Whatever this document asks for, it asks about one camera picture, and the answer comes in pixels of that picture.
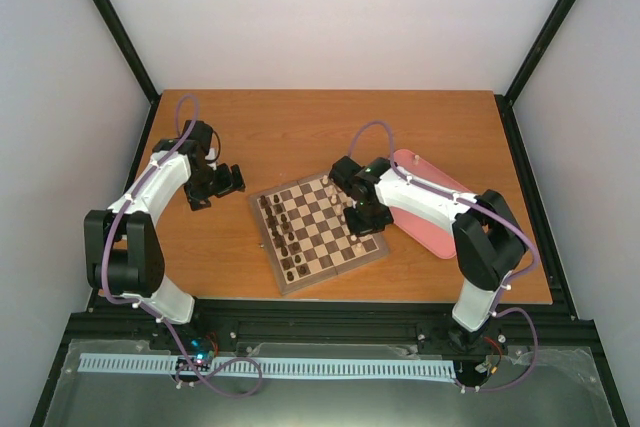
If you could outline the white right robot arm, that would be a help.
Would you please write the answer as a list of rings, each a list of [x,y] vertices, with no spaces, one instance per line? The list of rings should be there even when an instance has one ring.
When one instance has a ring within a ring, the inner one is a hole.
[[[410,150],[366,166],[344,156],[329,178],[349,199],[351,234],[395,225],[437,257],[456,259],[464,281],[452,318],[468,333],[494,316],[511,275],[535,250],[500,193],[474,194]]]

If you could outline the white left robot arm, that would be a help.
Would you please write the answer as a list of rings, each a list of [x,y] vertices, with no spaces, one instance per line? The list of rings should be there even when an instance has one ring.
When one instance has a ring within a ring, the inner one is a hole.
[[[209,208],[212,197],[245,190],[240,167],[217,162],[212,141],[218,138],[205,122],[187,121],[179,138],[154,146],[143,173],[122,197],[84,219],[89,285],[116,304],[144,307],[160,322],[174,324],[174,339],[190,350],[206,342],[208,325],[193,315],[194,297],[166,275],[156,225],[180,189],[193,211]]]

